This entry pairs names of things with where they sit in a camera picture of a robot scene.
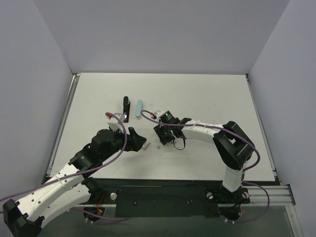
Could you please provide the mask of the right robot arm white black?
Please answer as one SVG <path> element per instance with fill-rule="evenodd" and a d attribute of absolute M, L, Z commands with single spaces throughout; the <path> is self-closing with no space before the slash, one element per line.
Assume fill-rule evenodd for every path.
<path fill-rule="evenodd" d="M 245 165 L 251 158 L 254 144 L 244 131 L 233 121 L 224 125 L 212 125 L 183 118 L 174 117 L 170 111 L 157 111 L 152 114 L 158 125 L 154 127 L 160 142 L 165 145 L 175 139 L 204 141 L 214 144 L 226 165 L 221 198 L 231 202 L 238 197 L 238 189 L 242 186 Z"/>

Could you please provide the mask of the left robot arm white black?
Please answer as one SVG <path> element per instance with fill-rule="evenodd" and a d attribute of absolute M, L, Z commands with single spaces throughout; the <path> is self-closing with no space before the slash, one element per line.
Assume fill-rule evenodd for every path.
<path fill-rule="evenodd" d="M 105 191 L 91 175 L 117 152 L 137 152 L 147 139 L 133 127 L 102 129 L 44 186 L 3 204 L 3 219 L 13 236 L 36 237 L 52 219 L 81 203 L 97 203 Z"/>

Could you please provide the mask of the staple box with red label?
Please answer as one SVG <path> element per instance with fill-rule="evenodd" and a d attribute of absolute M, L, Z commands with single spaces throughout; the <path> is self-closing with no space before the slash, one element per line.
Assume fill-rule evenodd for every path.
<path fill-rule="evenodd" d="M 142 146 L 142 150 L 146 150 L 148 147 L 149 147 L 149 145 L 150 145 L 150 142 L 149 141 L 146 141 L 144 144 L 143 144 L 143 146 Z"/>

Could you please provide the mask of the light blue white stapler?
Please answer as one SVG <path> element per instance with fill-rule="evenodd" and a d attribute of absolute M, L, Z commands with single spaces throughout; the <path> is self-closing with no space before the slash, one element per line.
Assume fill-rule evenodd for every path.
<path fill-rule="evenodd" d="M 143 100 L 138 100 L 136 104 L 136 109 L 135 109 L 135 118 L 140 119 L 141 118 L 141 111 L 143 109 Z"/>

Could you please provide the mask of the black stapler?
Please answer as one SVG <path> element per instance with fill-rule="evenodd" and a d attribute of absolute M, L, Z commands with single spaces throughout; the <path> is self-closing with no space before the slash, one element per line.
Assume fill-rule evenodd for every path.
<path fill-rule="evenodd" d="M 124 123 L 129 122 L 129 112 L 130 112 L 130 101 L 128 96 L 124 96 L 123 98 L 123 115 L 124 115 Z"/>

